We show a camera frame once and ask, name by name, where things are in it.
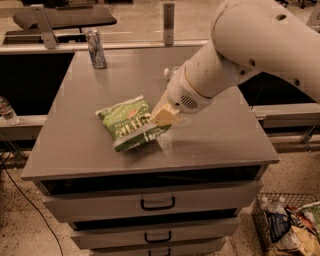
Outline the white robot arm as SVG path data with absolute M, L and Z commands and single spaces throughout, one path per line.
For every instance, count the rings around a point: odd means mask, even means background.
M 224 0 L 211 38 L 171 76 L 151 121 L 170 126 L 264 72 L 320 99 L 320 34 L 275 0 Z

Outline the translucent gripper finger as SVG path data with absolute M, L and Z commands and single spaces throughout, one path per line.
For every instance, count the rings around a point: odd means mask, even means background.
M 167 157 L 174 157 L 176 155 L 179 140 L 176 137 L 174 128 L 169 128 L 165 133 L 159 136 L 156 141 Z
M 145 126 L 143 126 L 143 138 L 146 142 L 153 141 L 157 138 L 157 129 L 158 126 L 154 123 L 148 123 Z

